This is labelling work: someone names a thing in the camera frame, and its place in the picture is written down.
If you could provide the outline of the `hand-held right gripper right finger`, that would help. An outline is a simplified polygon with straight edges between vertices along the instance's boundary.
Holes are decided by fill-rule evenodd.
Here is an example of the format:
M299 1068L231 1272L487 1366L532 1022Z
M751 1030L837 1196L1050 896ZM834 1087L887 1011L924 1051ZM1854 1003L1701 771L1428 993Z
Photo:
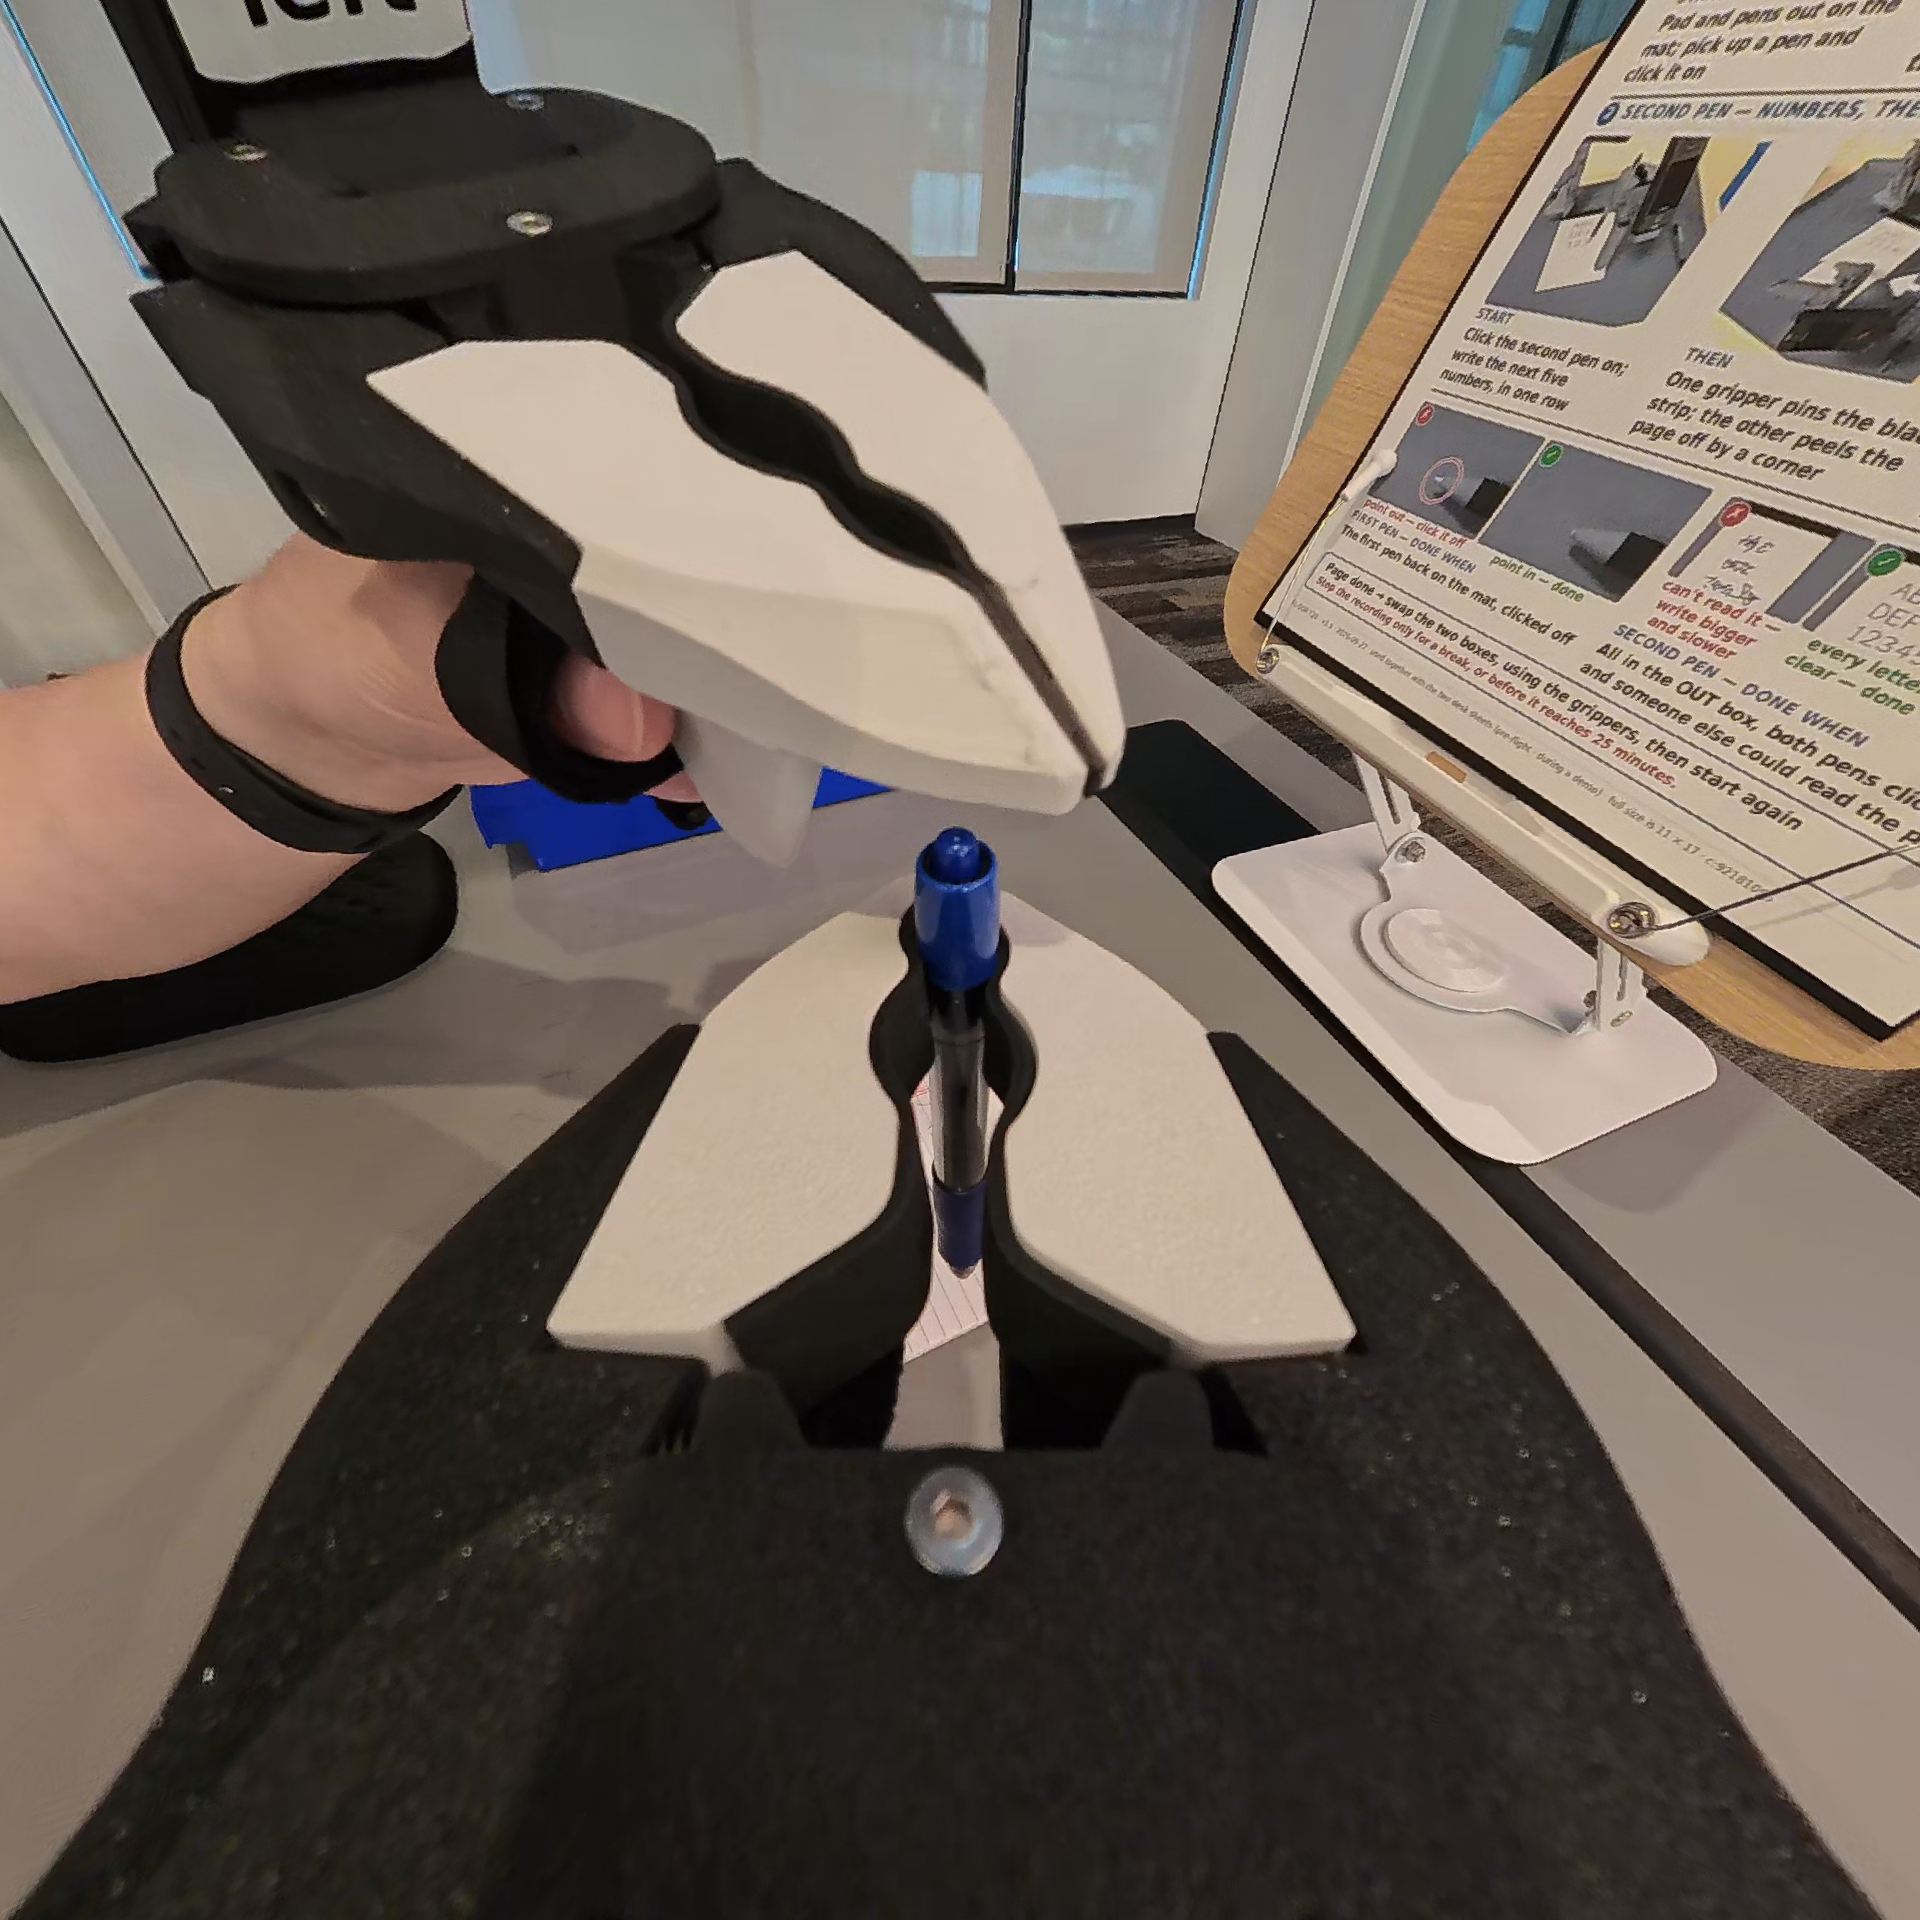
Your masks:
M1342 1352L1348 1308L1209 1030L1069 928L1009 928L993 1006L993 1329L1021 1400Z

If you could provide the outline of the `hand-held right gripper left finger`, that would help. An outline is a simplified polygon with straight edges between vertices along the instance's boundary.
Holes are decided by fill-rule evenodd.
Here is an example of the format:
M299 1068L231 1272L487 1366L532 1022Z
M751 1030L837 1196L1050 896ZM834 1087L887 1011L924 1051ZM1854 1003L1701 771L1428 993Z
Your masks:
M781 948L699 1027L548 1335L762 1372L796 1409L897 1355L930 1280L911 1116L927 1064L899 912Z

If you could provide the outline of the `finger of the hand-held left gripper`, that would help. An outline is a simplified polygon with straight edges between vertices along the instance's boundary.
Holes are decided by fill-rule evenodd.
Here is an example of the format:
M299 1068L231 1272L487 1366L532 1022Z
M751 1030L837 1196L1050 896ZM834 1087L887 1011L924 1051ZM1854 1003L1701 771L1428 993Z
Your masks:
M955 537L1002 651L1081 760L1069 790L1107 787L1124 725L1093 598L1037 470L974 377L796 252L715 271L679 336L719 371L807 403L865 478Z
M826 765L1045 813L1089 790L971 591L711 448L634 352L457 342L369 383L578 547L601 663L679 710L701 799L755 856L793 860Z

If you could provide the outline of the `white lined notepad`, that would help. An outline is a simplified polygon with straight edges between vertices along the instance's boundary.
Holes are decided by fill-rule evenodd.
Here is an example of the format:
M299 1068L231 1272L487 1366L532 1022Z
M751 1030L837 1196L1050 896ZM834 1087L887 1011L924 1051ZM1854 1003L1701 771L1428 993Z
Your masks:
M930 1076L924 1076L911 1094L911 1112L919 1133L921 1169L927 1183L927 1200L935 1205L932 1191L932 1093ZM957 1270L945 1257L939 1229L932 1232L932 1249L927 1260L927 1295L919 1319L902 1341L902 1359L919 1359L945 1343L987 1325L985 1302L985 1265L974 1264Z

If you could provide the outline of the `blue retractable pen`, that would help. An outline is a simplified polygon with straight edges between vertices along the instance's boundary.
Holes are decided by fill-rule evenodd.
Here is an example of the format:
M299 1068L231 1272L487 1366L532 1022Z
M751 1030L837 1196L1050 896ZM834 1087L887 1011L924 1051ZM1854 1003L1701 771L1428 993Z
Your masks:
M995 849L970 827L924 845L914 931L932 1064L927 1073L930 1205L939 1254L955 1276L979 1268L990 1168L987 987L1002 945Z

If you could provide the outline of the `person's left hand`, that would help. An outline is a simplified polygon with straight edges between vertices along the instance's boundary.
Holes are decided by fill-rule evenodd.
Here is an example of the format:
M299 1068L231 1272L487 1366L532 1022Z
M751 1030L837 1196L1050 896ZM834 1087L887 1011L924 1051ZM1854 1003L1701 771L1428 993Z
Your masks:
M290 534L198 612L183 683L213 731L294 784L373 812L514 767L447 708L437 656L470 571L385 561Z

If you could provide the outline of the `blue plastic bin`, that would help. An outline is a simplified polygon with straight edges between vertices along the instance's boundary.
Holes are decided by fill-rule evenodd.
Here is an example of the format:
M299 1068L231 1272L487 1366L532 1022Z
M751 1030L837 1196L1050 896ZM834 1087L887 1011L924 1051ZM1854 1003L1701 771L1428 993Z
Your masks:
M686 824L686 813L674 813L654 798L573 803L530 779L476 784L468 788L468 804L490 848L518 848L541 873L719 831L709 815Z

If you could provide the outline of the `instruction sheet on stand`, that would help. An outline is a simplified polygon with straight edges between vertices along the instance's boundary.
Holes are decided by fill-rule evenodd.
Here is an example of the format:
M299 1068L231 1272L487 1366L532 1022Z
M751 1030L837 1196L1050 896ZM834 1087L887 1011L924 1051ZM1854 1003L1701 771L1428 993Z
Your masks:
M1916 1020L1877 1039L1721 932L1651 926L1642 885L1315 660L1265 673L1260 621L1315 534L1334 534L1396 377L1446 316L1606 49L1533 86L1462 160L1285 469L1233 575L1238 660L1356 753L1356 827L1225 856L1214 886L1401 1091L1461 1145L1539 1163L1711 1086L1661 987L1749 1054L1916 1069Z

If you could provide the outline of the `large window with shade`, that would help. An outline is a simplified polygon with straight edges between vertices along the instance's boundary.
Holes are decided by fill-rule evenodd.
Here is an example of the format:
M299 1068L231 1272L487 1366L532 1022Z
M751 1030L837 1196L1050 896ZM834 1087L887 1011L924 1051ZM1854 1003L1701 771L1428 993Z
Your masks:
M494 89L679 117L961 292L1190 287L1234 1L468 5Z

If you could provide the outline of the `black rectangular desk mat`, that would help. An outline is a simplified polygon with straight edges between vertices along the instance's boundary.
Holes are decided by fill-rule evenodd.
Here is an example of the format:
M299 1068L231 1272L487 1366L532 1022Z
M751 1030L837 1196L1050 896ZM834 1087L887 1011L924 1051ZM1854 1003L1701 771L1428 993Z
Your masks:
M1225 856L1311 838L1318 827L1182 719L1130 726L1115 779L1098 799L1209 912Z

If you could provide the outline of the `black wristband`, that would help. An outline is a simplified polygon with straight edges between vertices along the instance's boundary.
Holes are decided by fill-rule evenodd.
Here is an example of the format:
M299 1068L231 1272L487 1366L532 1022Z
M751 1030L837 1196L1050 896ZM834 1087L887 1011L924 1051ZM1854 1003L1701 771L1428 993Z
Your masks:
M145 692L159 744L187 779L259 837L310 854L371 856L434 823L460 795L453 787L403 812L329 799L219 736L185 683L183 643L195 616L225 598L219 587L187 603L148 651Z

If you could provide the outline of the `printed instruction sheet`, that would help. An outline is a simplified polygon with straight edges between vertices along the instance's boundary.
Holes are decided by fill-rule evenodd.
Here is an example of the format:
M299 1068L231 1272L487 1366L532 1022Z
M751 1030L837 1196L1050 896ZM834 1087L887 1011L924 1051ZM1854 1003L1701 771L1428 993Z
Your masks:
M1642 5L1266 598L1886 1039L1916 1020L1916 5Z

